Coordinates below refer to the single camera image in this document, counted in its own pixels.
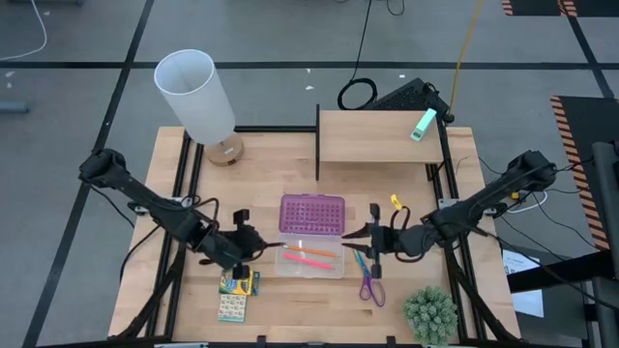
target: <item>black cable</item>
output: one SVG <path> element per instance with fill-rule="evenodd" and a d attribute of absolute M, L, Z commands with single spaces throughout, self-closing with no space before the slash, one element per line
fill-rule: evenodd
<path fill-rule="evenodd" d="M 510 226 L 513 230 L 515 230 L 515 232 L 517 232 L 517 233 L 521 234 L 524 238 L 526 238 L 526 239 L 528 239 L 529 241 L 531 241 L 531 242 L 535 243 L 538 247 L 541 247 L 542 249 L 544 249 L 544 250 L 548 251 L 548 252 L 549 252 L 552 256 L 556 257 L 557 259 L 559 259 L 559 260 L 561 260 L 561 261 L 566 261 L 566 259 L 565 259 L 565 258 L 563 258 L 563 257 L 561 257 L 561 256 L 559 256 L 559 255 L 557 255 L 556 253 L 552 252 L 552 250 L 550 250 L 549 248 L 547 248 L 547 247 L 543 246 L 540 242 L 538 242 L 538 241 L 534 240 L 533 238 L 529 237 L 529 235 L 527 235 L 526 233 L 524 233 L 524 232 L 522 232 L 522 231 L 518 230 L 517 228 L 513 227 L 513 226 L 510 224 L 510 222 L 509 222 L 509 221 L 505 220 L 505 218 L 504 218 L 504 217 L 501 217 L 501 219 L 503 219 L 503 221 L 504 221 L 505 223 L 507 223 L 507 225 L 508 225 L 508 226 Z"/>
<path fill-rule="evenodd" d="M 402 210 L 406 210 L 406 217 L 404 218 L 404 222 L 402 223 L 402 227 L 400 228 L 400 230 L 403 231 L 406 229 L 406 227 L 408 227 L 408 220 L 410 219 L 410 209 L 407 206 L 402 206 L 401 210 L 396 210 L 391 215 L 391 219 L 389 220 L 389 228 L 391 228 L 392 231 L 395 228 L 394 225 L 396 224 L 396 217 Z"/>
<path fill-rule="evenodd" d="M 546 192 L 551 192 L 551 191 L 560 192 L 560 193 L 566 193 L 566 194 L 576 194 L 576 193 L 581 193 L 582 189 L 575 190 L 575 191 L 566 191 L 566 190 L 562 190 L 562 189 L 559 189 L 559 188 L 549 188 L 549 189 L 546 190 Z"/>
<path fill-rule="evenodd" d="M 112 208 L 114 208 L 116 213 L 118 213 L 118 215 L 123 217 L 123 219 L 126 220 L 129 223 L 129 225 L 132 226 L 133 229 L 135 229 L 135 225 L 133 224 L 131 219 L 128 218 L 125 214 L 123 214 L 123 212 L 121 212 L 120 209 L 118 209 L 118 207 L 116 206 L 116 204 L 114 204 L 114 202 L 111 200 L 111 198 L 109 198 L 105 193 L 99 191 L 94 186 L 91 186 L 90 189 L 93 190 L 94 192 L 98 193 L 101 197 L 105 198 L 105 200 L 112 206 Z"/>
<path fill-rule="evenodd" d="M 361 59 L 361 51 L 364 49 L 364 41 L 366 40 L 366 30 L 368 30 L 369 10 L 371 8 L 371 1 L 368 1 L 368 10 L 366 11 L 366 20 L 364 22 L 364 32 L 361 34 L 361 43 L 359 43 L 359 52 L 357 52 L 357 61 L 355 62 L 355 71 L 352 73 L 350 80 L 355 79 L 357 75 L 357 69 L 359 68 L 359 60 Z"/>
<path fill-rule="evenodd" d="M 185 200 L 190 199 L 192 201 L 191 205 L 196 205 L 196 204 L 200 204 L 202 202 L 202 197 L 200 197 L 199 194 L 194 194 L 194 195 L 186 195 L 185 197 L 183 197 L 181 199 L 181 205 L 184 206 L 185 204 Z"/>
<path fill-rule="evenodd" d="M 157 232 L 157 230 L 160 228 L 161 226 L 157 225 L 155 226 L 155 228 L 153 228 L 153 230 L 151 230 L 150 232 L 148 232 L 148 234 L 146 236 L 144 236 L 144 238 L 142 238 L 139 242 L 137 242 L 135 244 L 135 246 L 133 246 L 129 252 L 127 253 L 127 255 L 125 256 L 125 259 L 123 260 L 122 265 L 120 266 L 120 280 L 123 280 L 123 274 L 125 273 L 125 266 L 127 266 L 127 262 L 129 261 L 130 257 L 132 257 L 133 252 L 141 245 L 144 244 L 144 242 L 146 242 L 149 238 L 151 238 L 151 236 L 153 234 L 155 234 L 155 232 Z"/>
<path fill-rule="evenodd" d="M 515 206 L 520 206 L 522 205 L 522 203 L 524 203 L 524 201 L 526 200 L 526 197 L 528 197 L 531 193 L 533 193 L 533 191 L 529 191 L 527 192 L 527 194 L 524 195 L 524 197 L 519 198 L 516 202 L 514 202 L 512 205 L 507 206 L 505 209 L 501 210 L 501 211 L 497 211 L 495 215 L 492 216 L 492 218 L 501 218 L 502 216 L 505 215 L 505 213 L 507 213 L 509 210 L 511 210 L 513 207 Z"/>
<path fill-rule="evenodd" d="M 533 258 L 531 258 L 531 257 L 529 257 L 529 256 L 527 256 L 527 255 L 525 255 L 525 254 L 524 254 L 522 251 L 520 251 L 517 247 L 514 247 L 514 246 L 512 246 L 511 244 L 507 243 L 507 242 L 506 242 L 504 239 L 502 239 L 501 237 L 499 237 L 499 236 L 494 236 L 494 235 L 491 235 L 491 234 L 490 234 L 490 236 L 494 237 L 497 241 L 499 241 L 499 242 L 501 242 L 501 243 L 504 243 L 504 244 L 505 244 L 505 245 L 507 245 L 508 247 L 512 248 L 513 250 L 515 250 L 515 251 L 516 251 L 517 253 L 519 253 L 520 255 L 522 255 L 522 256 L 524 256 L 524 257 L 526 257 L 529 261 L 531 261 L 531 262 L 535 263 L 536 265 L 540 266 L 540 267 L 542 268 L 542 270 L 544 270 L 544 271 L 545 271 L 546 273 L 548 273 L 550 276 L 552 276 L 553 278 L 555 278 L 555 279 L 559 280 L 560 282 L 564 283 L 565 285 L 570 286 L 571 288 L 573 288 L 575 291 L 579 292 L 582 296 L 586 297 L 587 299 L 592 300 L 592 301 L 595 301 L 595 302 L 597 302 L 598 304 L 603 305 L 603 306 L 605 306 L 605 307 L 608 307 L 608 308 L 610 308 L 610 309 L 613 309 L 613 310 L 617 310 L 617 311 L 619 311 L 619 308 L 618 308 L 618 307 L 616 307 L 616 306 L 614 306 L 614 305 L 612 305 L 612 304 L 609 304 L 609 303 L 607 303 L 607 302 L 605 302 L 605 301 L 602 301 L 602 300 L 600 300 L 600 299 L 596 298 L 595 296 L 591 296 L 591 295 L 587 294 L 586 292 L 582 291 L 582 289 L 580 289 L 579 287 L 577 287 L 577 286 L 575 286 L 575 285 L 571 284 L 571 283 L 570 283 L 570 282 L 568 282 L 566 279 L 564 279 L 563 277 L 561 277 L 560 275 L 558 275 L 557 273 L 555 273 L 554 271 L 552 271 L 551 269 L 549 269 L 547 266 L 545 266 L 545 265 L 543 265 L 543 264 L 539 263 L 538 261 L 534 260 Z"/>
<path fill-rule="evenodd" d="M 199 208 L 207 203 L 211 203 L 214 202 L 215 203 L 215 211 L 213 212 L 213 218 L 209 218 L 207 216 L 205 216 L 204 214 L 202 214 L 202 212 L 198 211 L 197 209 L 194 211 L 196 215 L 198 215 L 201 219 L 205 220 L 206 222 L 210 223 L 213 225 L 213 228 L 210 230 L 209 233 L 213 233 L 213 232 L 217 232 L 220 230 L 220 222 L 217 221 L 217 216 L 220 213 L 220 201 L 219 199 L 215 198 L 215 197 L 211 197 L 207 200 L 205 200 L 204 202 L 201 202 L 197 205 L 195 205 L 195 208 Z"/>
<path fill-rule="evenodd" d="M 390 14 L 392 14 L 392 15 L 403 15 L 403 14 L 404 14 L 404 10 L 406 10 L 406 6 L 404 5 L 404 0 L 402 0 L 402 11 L 400 11 L 400 12 L 399 12 L 399 13 L 397 13 L 397 14 L 396 14 L 396 13 L 394 13 L 394 12 L 391 10 L 391 6 L 389 6 L 389 1 L 390 1 L 390 0 L 385 0 L 385 1 L 387 2 L 387 11 L 389 11 L 389 13 L 390 13 Z"/>
<path fill-rule="evenodd" d="M 470 156 L 467 156 L 467 157 L 465 157 L 465 158 L 463 158 L 463 159 L 460 159 L 460 160 L 457 162 L 457 164 L 456 164 L 456 173 L 454 173 L 454 175 L 457 175 L 457 170 L 460 168 L 460 163 L 461 163 L 463 160 L 468 159 L 469 157 L 470 157 Z"/>
<path fill-rule="evenodd" d="M 480 159 L 480 162 L 483 163 L 486 166 L 487 170 L 491 171 L 494 174 L 503 175 L 503 173 L 498 172 L 498 171 L 490 168 L 490 166 L 487 165 L 486 161 L 484 159 L 482 159 L 481 157 L 477 156 L 477 158 Z"/>
<path fill-rule="evenodd" d="M 589 159 L 586 159 L 586 160 L 583 160 L 583 161 L 580 161 L 580 162 L 576 162 L 576 163 L 572 163 L 572 164 L 566 165 L 566 166 L 564 166 L 563 168 L 561 168 L 561 169 L 559 169 L 557 171 L 558 172 L 560 172 L 560 171 L 570 171 L 570 170 L 574 169 L 575 167 L 577 167 L 579 165 L 582 165 L 584 163 L 589 163 L 589 162 L 592 162 L 592 161 L 593 161 L 593 158 L 589 158 Z"/>
<path fill-rule="evenodd" d="M 540 201 L 538 200 L 538 197 L 535 196 L 535 194 L 533 194 L 533 198 L 535 198 L 535 201 L 538 202 L 538 205 L 540 207 L 540 210 L 542 211 L 542 214 L 544 214 L 550 221 L 554 222 L 554 224 L 557 224 L 559 226 L 563 226 L 565 228 L 568 228 L 572 231 L 574 231 L 574 233 L 576 233 L 576 235 L 578 235 L 578 237 L 580 237 L 581 240 L 584 241 L 584 243 L 588 244 L 590 247 L 595 248 L 594 245 L 592 245 L 591 243 L 589 243 L 589 241 L 587 241 L 584 237 L 582 237 L 582 235 L 580 234 L 580 232 L 578 232 L 575 228 L 568 226 L 567 224 L 561 223 L 559 221 L 556 221 L 555 219 L 553 219 L 552 217 L 550 217 L 544 210 L 544 208 L 542 208 L 542 205 L 540 204 Z"/>
<path fill-rule="evenodd" d="M 361 110 L 361 109 L 365 109 L 366 107 L 368 107 L 368 105 L 370 105 L 371 103 L 373 103 L 374 101 L 376 101 L 376 98 L 378 98 L 378 90 L 376 88 L 376 83 L 374 81 L 372 81 L 370 78 L 356 78 L 355 76 L 357 75 L 357 70 L 359 69 L 359 61 L 361 60 L 361 51 L 364 48 L 364 41 L 366 40 L 366 31 L 368 30 L 368 20 L 369 20 L 369 10 L 371 9 L 371 2 L 372 0 L 369 0 L 368 2 L 368 10 L 366 11 L 366 20 L 364 23 L 364 32 L 361 35 L 361 43 L 359 44 L 359 52 L 357 53 L 357 60 L 355 61 L 355 70 L 352 73 L 352 77 L 350 77 L 350 80 L 348 81 L 348 83 L 346 83 L 346 85 L 341 89 L 341 91 L 339 91 L 338 94 L 338 107 L 340 110 Z M 346 91 L 348 91 L 348 88 L 352 87 L 353 85 L 357 84 L 357 83 L 365 83 L 367 84 L 370 88 L 371 88 L 371 97 L 369 97 L 368 101 L 366 101 L 366 103 L 364 103 L 363 105 L 359 106 L 359 107 L 355 107 L 355 108 L 348 108 L 343 104 L 342 98 L 344 96 L 344 94 L 346 93 Z"/>
<path fill-rule="evenodd" d="M 430 232 L 424 233 L 424 237 L 422 238 L 422 253 L 419 254 L 419 256 L 417 256 L 417 258 L 407 258 L 407 259 L 404 259 L 404 258 L 399 257 L 399 252 L 396 252 L 395 256 L 396 256 L 397 261 L 403 262 L 403 263 L 415 263 L 415 262 L 421 261 L 424 258 L 424 256 L 426 256 L 426 241 L 427 241 L 427 239 L 429 237 L 431 237 L 431 233 Z"/>
<path fill-rule="evenodd" d="M 510 182 L 502 185 L 500 188 L 497 188 L 495 191 L 490 193 L 487 197 L 491 197 L 495 193 L 497 193 L 497 192 L 499 192 L 499 191 L 501 191 L 501 190 L 503 190 L 505 188 L 508 188 L 511 184 L 517 182 L 518 180 L 520 180 L 522 178 L 526 178 L 528 175 L 533 174 L 533 173 L 535 173 L 538 170 L 542 170 L 542 169 L 546 169 L 546 168 L 555 168 L 554 170 L 556 171 L 556 167 L 555 167 L 554 163 L 549 163 L 549 164 L 546 164 L 546 165 L 540 165 L 539 167 L 536 167 L 536 168 L 533 168 L 533 169 L 531 169 L 529 171 L 524 172 L 522 175 L 520 175 L 520 176 L 516 177 L 515 179 L 512 179 Z M 471 218 L 471 211 L 473 211 L 473 208 L 475 208 L 477 206 L 480 206 L 480 201 L 483 201 L 483 199 L 480 199 L 479 201 L 475 202 L 471 206 L 471 208 L 468 211 L 467 218 Z"/>
<path fill-rule="evenodd" d="M 165 205 L 160 204 L 159 202 L 154 201 L 154 200 L 149 200 L 148 203 L 150 205 L 153 205 L 153 206 L 158 207 L 160 209 L 167 210 L 169 212 L 185 212 L 185 211 L 190 210 L 190 209 L 199 208 L 199 207 L 201 207 L 201 206 L 203 206 L 205 204 L 208 204 L 208 203 L 211 203 L 211 202 L 214 202 L 214 201 L 217 201 L 217 205 L 219 206 L 219 200 L 217 198 L 209 198 L 209 199 L 207 199 L 207 200 L 202 202 L 201 201 L 202 198 L 199 195 L 197 195 L 197 194 L 186 195 L 185 197 L 182 198 L 181 202 L 184 202 L 188 198 L 192 198 L 192 200 L 194 202 L 196 202 L 196 203 L 193 203 L 193 204 L 191 204 L 190 206 L 187 206 L 187 207 L 182 206 L 182 203 L 181 203 L 181 207 L 165 206 Z"/>

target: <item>yellow clip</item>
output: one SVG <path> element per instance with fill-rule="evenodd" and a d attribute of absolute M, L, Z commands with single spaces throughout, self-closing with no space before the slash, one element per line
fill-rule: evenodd
<path fill-rule="evenodd" d="M 391 195 L 391 202 L 394 203 L 394 207 L 396 207 L 397 210 L 402 210 L 402 205 L 401 203 L 399 203 L 398 197 L 396 195 Z"/>

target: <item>green succulent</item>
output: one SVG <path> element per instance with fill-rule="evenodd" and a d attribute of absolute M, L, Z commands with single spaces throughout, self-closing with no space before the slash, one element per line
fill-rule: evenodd
<path fill-rule="evenodd" d="M 456 334 L 457 307 L 439 287 L 427 287 L 412 295 L 402 309 L 404 319 L 415 331 L 421 344 L 446 345 Z"/>

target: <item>yellow cable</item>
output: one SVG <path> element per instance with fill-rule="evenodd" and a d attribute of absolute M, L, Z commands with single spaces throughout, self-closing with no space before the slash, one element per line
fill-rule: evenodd
<path fill-rule="evenodd" d="M 460 55 L 457 57 L 457 65 L 456 65 L 456 75 L 454 76 L 454 86 L 452 86 L 452 100 L 449 103 L 449 112 L 453 113 L 454 101 L 456 100 L 456 91 L 457 91 L 457 77 L 460 73 L 460 64 L 462 63 L 462 58 L 464 58 L 464 53 L 466 52 L 466 47 L 468 46 L 469 41 L 471 41 L 471 37 L 473 36 L 473 29 L 475 29 L 475 23 L 477 22 L 477 17 L 480 16 L 480 11 L 482 10 L 482 6 L 484 5 L 484 0 L 477 0 L 477 6 L 475 7 L 475 13 L 473 14 L 473 18 L 471 19 L 471 24 L 468 26 L 468 32 L 466 33 L 466 39 L 464 39 L 464 45 L 460 50 Z"/>

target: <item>orange marker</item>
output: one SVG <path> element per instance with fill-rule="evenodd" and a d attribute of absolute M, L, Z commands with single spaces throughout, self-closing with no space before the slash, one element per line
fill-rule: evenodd
<path fill-rule="evenodd" d="M 318 261 L 314 261 L 314 260 L 309 260 L 303 257 L 299 257 L 299 256 L 295 256 L 295 255 L 291 255 L 289 253 L 285 253 L 283 255 L 283 257 L 290 259 L 290 260 L 295 260 L 295 261 L 299 261 L 299 262 L 303 262 L 304 264 L 308 264 L 310 266 L 313 267 L 317 267 L 317 268 L 322 268 L 322 269 L 327 269 L 327 270 L 332 270 L 333 266 L 331 265 L 327 265 L 327 264 L 323 264 L 322 262 L 318 262 Z"/>
<path fill-rule="evenodd" d="M 338 257 L 337 255 L 329 251 L 322 251 L 322 250 L 316 250 L 316 249 L 310 249 L 310 248 L 298 247 L 298 246 L 283 246 L 283 247 L 287 248 L 288 250 L 302 251 L 302 252 L 312 253 L 316 255 L 327 256 L 327 257 Z"/>

